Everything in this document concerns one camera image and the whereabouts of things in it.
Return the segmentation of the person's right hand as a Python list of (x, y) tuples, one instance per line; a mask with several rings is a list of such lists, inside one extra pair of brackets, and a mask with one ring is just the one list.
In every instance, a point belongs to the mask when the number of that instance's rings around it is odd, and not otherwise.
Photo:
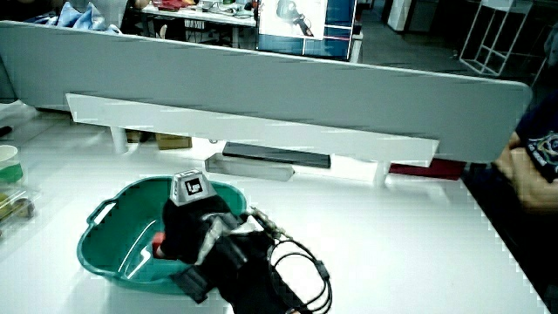
[(219, 220), (230, 229), (243, 223), (202, 171), (187, 170), (175, 174), (162, 209), (164, 232), (152, 240), (153, 256), (196, 263), (206, 233)]

